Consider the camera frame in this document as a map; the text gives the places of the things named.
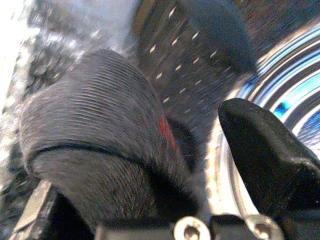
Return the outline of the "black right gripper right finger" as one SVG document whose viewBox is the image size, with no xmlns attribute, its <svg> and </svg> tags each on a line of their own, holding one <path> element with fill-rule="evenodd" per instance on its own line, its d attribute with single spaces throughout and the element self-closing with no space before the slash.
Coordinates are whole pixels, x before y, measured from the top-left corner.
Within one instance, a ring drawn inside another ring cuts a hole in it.
<svg viewBox="0 0 320 240">
<path fill-rule="evenodd" d="M 235 166 L 258 212 L 287 240 L 320 237 L 320 162 L 270 111 L 225 100 L 218 118 Z"/>
</svg>

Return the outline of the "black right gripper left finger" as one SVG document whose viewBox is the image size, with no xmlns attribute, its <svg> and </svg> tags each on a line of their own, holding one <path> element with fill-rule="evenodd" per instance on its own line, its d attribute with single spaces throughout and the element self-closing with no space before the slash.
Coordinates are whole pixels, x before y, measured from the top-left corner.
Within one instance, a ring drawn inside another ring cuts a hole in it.
<svg viewBox="0 0 320 240">
<path fill-rule="evenodd" d="M 191 171 L 154 89 L 100 49 L 34 94 L 19 123 L 26 172 L 49 181 L 95 232 L 102 221 L 170 222 L 199 210 Z"/>
</svg>

